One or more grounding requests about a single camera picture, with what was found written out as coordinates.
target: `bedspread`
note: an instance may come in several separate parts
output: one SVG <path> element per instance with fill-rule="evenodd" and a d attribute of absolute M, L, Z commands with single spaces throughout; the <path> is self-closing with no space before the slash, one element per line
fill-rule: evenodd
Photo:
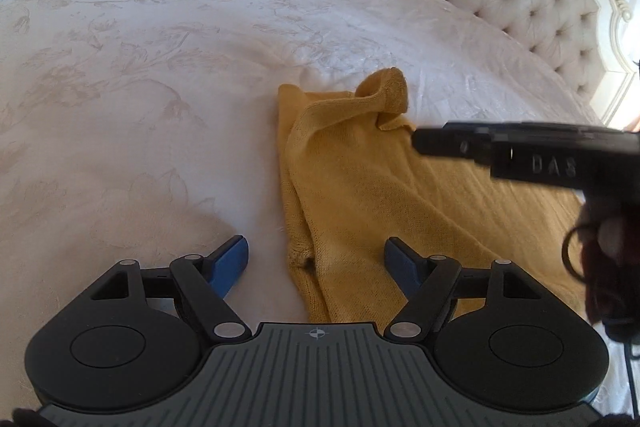
<path fill-rule="evenodd" d="M 0 2 L 0 417 L 36 405 L 30 336 L 119 259 L 166 265 L 242 233 L 229 304 L 254 328 L 305 320 L 277 87 L 353 90 L 389 66 L 418 124 L 597 122 L 540 58 L 443 0 Z"/>

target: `gray ribbed plate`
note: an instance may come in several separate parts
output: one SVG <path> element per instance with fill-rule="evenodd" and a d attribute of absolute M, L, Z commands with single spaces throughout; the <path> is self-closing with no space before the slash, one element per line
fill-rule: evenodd
<path fill-rule="evenodd" d="M 187 386 L 155 405 L 40 413 L 60 427 L 582 427 L 599 418 L 586 404 L 533 416 L 478 405 L 420 347 L 388 343 L 370 324 L 264 324 L 244 344 L 213 349 Z"/>

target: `silver screw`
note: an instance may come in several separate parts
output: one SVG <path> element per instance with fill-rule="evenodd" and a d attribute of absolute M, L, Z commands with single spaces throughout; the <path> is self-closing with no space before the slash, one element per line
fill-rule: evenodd
<path fill-rule="evenodd" d="M 420 335 L 422 329 L 412 322 L 396 322 L 389 328 L 390 333 L 400 339 L 411 339 Z"/>
<path fill-rule="evenodd" d="M 213 332 L 223 339 L 234 339 L 244 335 L 244 326 L 237 322 L 223 322 L 213 328 Z"/>

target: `folded clothing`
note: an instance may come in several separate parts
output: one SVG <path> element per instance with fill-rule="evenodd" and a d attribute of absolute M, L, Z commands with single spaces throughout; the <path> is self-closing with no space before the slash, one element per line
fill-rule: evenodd
<path fill-rule="evenodd" d="M 418 155 L 401 71 L 373 73 L 355 93 L 283 85 L 278 103 L 288 264 L 312 322 L 388 324 L 406 302 L 383 264 L 392 236 L 466 267 L 511 259 L 583 312 L 584 290 L 560 258 L 575 195 Z M 481 304 L 461 301 L 458 312 Z"/>

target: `yellow sweater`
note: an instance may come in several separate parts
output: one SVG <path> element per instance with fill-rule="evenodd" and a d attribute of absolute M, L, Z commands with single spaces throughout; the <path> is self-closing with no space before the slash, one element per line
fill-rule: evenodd
<path fill-rule="evenodd" d="M 423 256 L 466 267 L 512 259 L 577 312 L 583 289 L 564 271 L 562 238 L 579 204 L 567 190 L 494 181 L 472 162 L 411 147 L 401 71 L 351 92 L 280 86 L 278 151 L 291 275 L 315 323 L 375 321 L 405 304 L 383 266 L 398 236 Z M 459 310 L 479 302 L 462 302 Z"/>

